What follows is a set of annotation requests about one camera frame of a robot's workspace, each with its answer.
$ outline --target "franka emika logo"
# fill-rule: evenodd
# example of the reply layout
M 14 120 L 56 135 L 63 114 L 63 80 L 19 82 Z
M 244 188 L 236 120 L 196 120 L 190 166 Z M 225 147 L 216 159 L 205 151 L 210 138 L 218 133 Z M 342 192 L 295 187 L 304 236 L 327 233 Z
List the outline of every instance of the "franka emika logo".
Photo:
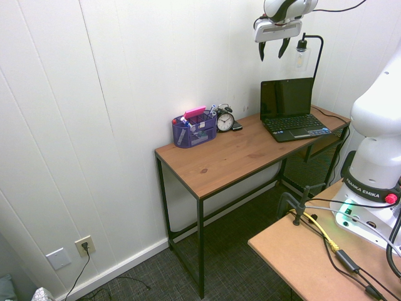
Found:
M 367 194 L 368 196 L 373 196 L 374 198 L 380 198 L 380 195 L 377 193 L 373 193 L 371 191 L 367 191 L 365 189 L 361 189 L 361 187 L 355 185 L 351 182 L 349 178 L 346 179 L 346 182 L 355 190 L 360 191 L 361 193 Z

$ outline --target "gray carpet floor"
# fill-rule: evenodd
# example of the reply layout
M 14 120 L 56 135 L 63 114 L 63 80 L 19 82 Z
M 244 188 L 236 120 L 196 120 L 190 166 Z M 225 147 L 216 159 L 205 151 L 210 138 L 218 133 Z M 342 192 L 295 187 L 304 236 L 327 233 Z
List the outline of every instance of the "gray carpet floor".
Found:
M 276 221 L 278 201 L 286 191 L 274 187 L 205 227 L 205 301 L 301 300 L 247 244 Z M 196 233 L 178 245 L 196 266 Z M 139 281 L 116 278 L 81 300 L 200 300 L 196 284 L 169 249 L 121 276 L 141 280 L 150 290 Z

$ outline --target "black metal desk frame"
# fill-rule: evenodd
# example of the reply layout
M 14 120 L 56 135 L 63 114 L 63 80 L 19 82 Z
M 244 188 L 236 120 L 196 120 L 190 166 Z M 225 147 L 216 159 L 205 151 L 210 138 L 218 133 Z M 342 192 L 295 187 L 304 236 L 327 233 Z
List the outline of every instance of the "black metal desk frame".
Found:
M 340 127 L 339 129 L 343 128 L 343 132 L 345 132 L 345 129 L 348 127 L 348 125 L 349 125 L 349 123 L 344 124 L 344 126 Z M 344 135 L 341 135 L 340 140 L 343 141 L 343 139 L 344 139 Z M 309 144 L 306 144 L 303 147 L 303 149 L 307 148 L 307 147 L 311 147 L 314 143 L 316 143 L 317 140 L 318 139 L 311 141 Z M 335 155 L 332 158 L 330 168 L 329 168 L 327 176 L 326 176 L 327 179 L 330 178 L 331 172 L 333 171 L 333 168 L 335 165 L 335 160 L 340 152 L 340 146 L 341 146 L 341 144 L 337 144 L 337 146 L 336 146 Z M 272 161 L 269 164 L 267 164 L 259 169 L 256 169 L 254 172 L 248 174 L 247 176 L 242 177 L 242 178 L 238 179 L 237 181 L 234 181 L 233 183 L 231 183 L 228 186 L 222 187 L 222 188 L 218 189 L 217 191 L 214 191 L 213 193 L 205 196 L 204 198 L 198 197 L 198 195 L 196 195 L 196 193 L 193 190 L 191 190 L 191 188 L 178 176 L 178 174 L 155 152 L 155 157 L 156 157 L 156 162 L 157 162 L 157 171 L 158 171 L 158 175 L 159 175 L 160 192 L 162 195 L 162 202 L 163 202 L 163 209 L 164 209 L 165 224 L 167 227 L 169 249 L 175 252 L 178 259 L 181 261 L 181 264 L 183 264 L 184 268 L 189 272 L 191 277 L 194 279 L 195 283 L 198 285 L 199 297 L 201 299 L 204 298 L 204 294 L 205 294 L 204 222 L 207 221 L 208 219 L 212 218 L 213 216 L 221 213 L 222 211 L 230 208 L 231 206 L 235 205 L 236 203 L 242 201 L 243 199 L 247 198 L 248 196 L 251 196 L 252 194 L 258 192 L 260 189 L 266 187 L 267 185 L 270 185 L 274 181 L 285 180 L 286 182 L 291 183 L 292 181 L 290 179 L 286 179 L 283 175 L 284 168 L 285 168 L 285 162 L 286 162 L 286 158 L 288 156 L 290 156 L 298 151 L 299 151 L 299 149 L 289 152 L 285 156 L 280 157 L 277 160 Z M 265 182 L 264 184 L 260 185 L 259 187 L 253 189 L 252 191 L 249 191 L 248 193 L 242 195 L 241 197 L 231 201 L 229 204 L 217 209 L 215 212 L 213 212 L 207 216 L 204 216 L 204 201 L 206 199 L 209 199 L 210 197 L 216 195 L 217 193 L 220 193 L 220 192 L 226 190 L 227 188 L 253 176 L 254 174 L 257 174 L 258 172 L 260 172 L 266 168 L 269 168 L 270 166 L 272 166 L 275 163 L 280 162 L 280 161 L 282 161 L 280 170 L 279 170 L 278 174 L 275 177 L 273 177 L 271 180 L 269 180 L 268 182 Z M 173 175 L 181 182 L 182 185 L 184 185 L 184 187 L 191 193 L 191 195 L 193 195 L 193 197 L 196 199 L 196 202 L 197 202 L 197 221 L 195 223 L 190 224 L 188 227 L 186 227 L 178 232 L 173 232 L 173 231 L 171 231 L 171 228 L 170 228 L 169 209 L 167 207 L 167 198 L 166 198 L 166 194 L 165 194 L 162 162 L 165 163 L 165 167 L 170 169 L 170 171 L 173 173 Z M 302 187 L 296 187 L 296 189 L 299 190 L 300 192 L 303 192 Z M 197 226 L 197 237 L 198 237 L 198 273 L 196 273 L 195 270 L 191 267 L 191 264 L 185 259 L 185 256 L 182 254 L 182 252 L 179 250 L 177 244 L 174 242 L 175 238 L 179 237 L 180 235 L 183 235 L 184 233 L 188 232 L 189 230 L 195 228 L 196 226 Z

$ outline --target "red button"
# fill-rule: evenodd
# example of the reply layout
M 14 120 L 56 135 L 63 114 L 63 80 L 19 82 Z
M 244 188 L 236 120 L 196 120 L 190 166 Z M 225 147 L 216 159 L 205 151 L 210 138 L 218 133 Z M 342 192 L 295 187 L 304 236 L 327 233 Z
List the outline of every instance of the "red button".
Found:
M 398 197 L 394 193 L 390 193 L 384 198 L 384 200 L 388 204 L 395 204 L 395 202 L 397 202 L 397 199 Z

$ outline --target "desk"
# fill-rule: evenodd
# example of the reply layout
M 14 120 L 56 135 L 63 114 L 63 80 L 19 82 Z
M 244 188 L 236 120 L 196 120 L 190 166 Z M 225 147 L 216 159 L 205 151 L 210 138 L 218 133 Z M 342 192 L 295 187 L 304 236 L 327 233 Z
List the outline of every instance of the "desk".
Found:
M 337 182 L 316 197 L 331 199 L 341 184 L 341 181 Z M 328 203 L 323 201 L 311 201 L 309 204 L 328 207 Z M 335 225 L 330 211 L 307 209 L 306 212 L 318 215 L 319 224 L 357 265 L 395 295 L 401 296 L 401 285 L 387 264 L 385 250 Z M 294 226 L 293 220 L 292 214 L 283 217 L 251 238 L 248 244 L 304 300 L 374 300 L 365 294 L 362 286 L 333 268 L 320 236 L 303 223 Z M 395 264 L 401 267 L 401 258 L 396 255 L 393 258 Z M 334 254 L 333 260 L 342 268 Z M 370 281 L 387 300 L 394 300 L 373 280 Z
M 322 111 L 326 114 L 336 115 L 326 110 Z M 332 132 L 344 129 L 349 125 L 348 119 L 346 119 L 348 123 L 344 124 L 341 120 L 327 117 L 317 110 L 312 109 L 312 112 Z M 243 126 L 242 130 L 218 133 L 214 140 L 190 149 L 181 149 L 174 144 L 169 144 L 155 150 L 160 192 L 162 195 L 167 234 L 169 236 L 169 248 L 175 251 L 192 278 L 198 284 L 201 298 L 204 297 L 204 221 L 266 187 L 268 184 L 281 179 L 282 172 L 279 172 L 278 176 L 274 179 L 240 196 L 208 216 L 204 216 L 204 201 L 253 174 L 282 161 L 291 154 L 302 149 L 310 149 L 308 147 L 325 139 L 325 136 L 321 136 L 314 139 L 277 143 L 263 127 L 259 119 L 259 114 L 243 118 L 239 120 L 239 123 Z M 187 188 L 197 201 L 197 222 L 178 232 L 173 232 L 170 229 L 162 162 L 165 163 L 165 166 L 171 170 L 173 175 Z M 174 243 L 175 238 L 196 226 L 199 241 L 197 274 Z

